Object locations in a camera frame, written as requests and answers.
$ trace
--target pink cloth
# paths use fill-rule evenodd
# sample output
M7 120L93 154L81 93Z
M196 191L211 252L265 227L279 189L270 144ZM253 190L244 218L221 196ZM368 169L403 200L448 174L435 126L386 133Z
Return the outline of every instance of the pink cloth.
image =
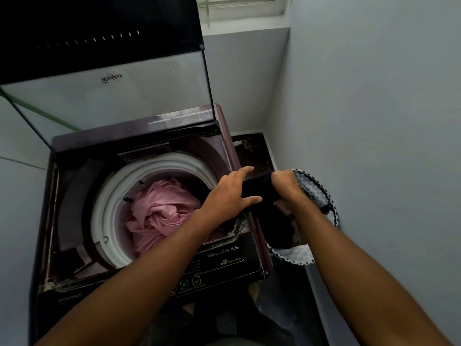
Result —
M133 233L133 251L142 255L173 233L201 204L176 179L157 181L139 193L126 227Z

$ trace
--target washing machine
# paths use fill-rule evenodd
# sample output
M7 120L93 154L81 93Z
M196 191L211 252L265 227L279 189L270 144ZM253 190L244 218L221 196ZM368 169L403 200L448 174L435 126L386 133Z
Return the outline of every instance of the washing machine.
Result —
M31 344L136 259L125 225L136 194L175 177L203 202L240 167L212 99L195 0L59 7L29 0L2 20L27 24L6 35L1 94L50 149ZM244 211L206 239L164 309L271 269L261 229Z

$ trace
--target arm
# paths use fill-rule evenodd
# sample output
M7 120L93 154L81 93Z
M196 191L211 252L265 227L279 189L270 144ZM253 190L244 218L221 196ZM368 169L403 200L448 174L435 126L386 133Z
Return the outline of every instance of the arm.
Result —
M274 172L272 183L290 205L331 297L361 345L450 345L394 277L304 195L291 170Z
M223 176L186 223L86 297L37 345L116 346L139 341L211 231L262 200L242 198L242 182L252 169Z

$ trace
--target green hose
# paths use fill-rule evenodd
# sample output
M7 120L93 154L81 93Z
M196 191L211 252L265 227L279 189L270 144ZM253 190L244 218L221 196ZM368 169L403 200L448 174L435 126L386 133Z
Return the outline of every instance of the green hose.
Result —
M26 108L30 111L33 111L34 113L37 113L38 115L40 116L43 116L51 121L54 121L55 123L59 124L59 125L62 125L64 127L67 127L68 129L71 129L72 131L81 131L82 129L79 129L78 127L75 127L74 125L50 114L50 113L47 113L46 111L43 111L41 110L40 108L37 108L36 106L32 105L32 104L29 104L27 102L24 102L22 99L20 98L17 98L11 94L8 93L8 97L14 102L16 103L17 105L20 105L21 107L23 108Z

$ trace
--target forearm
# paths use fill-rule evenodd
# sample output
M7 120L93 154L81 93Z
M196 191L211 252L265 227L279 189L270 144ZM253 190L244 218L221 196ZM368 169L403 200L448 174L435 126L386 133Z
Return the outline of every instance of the forearm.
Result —
M363 345L449 345L408 292L308 197L290 201L335 304Z
M216 224L201 210L72 309L39 345L132 345Z

